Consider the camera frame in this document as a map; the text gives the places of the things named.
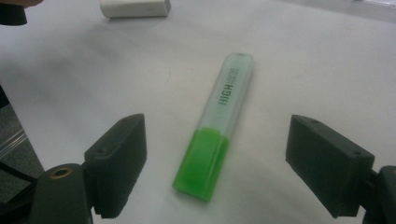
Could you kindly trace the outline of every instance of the screw hole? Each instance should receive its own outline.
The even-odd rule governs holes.
[[[63,167],[63,168],[60,168],[60,169],[52,172],[50,177],[52,179],[60,179],[60,178],[64,178],[65,176],[70,175],[72,172],[73,172],[72,169],[70,169],[68,167]]]

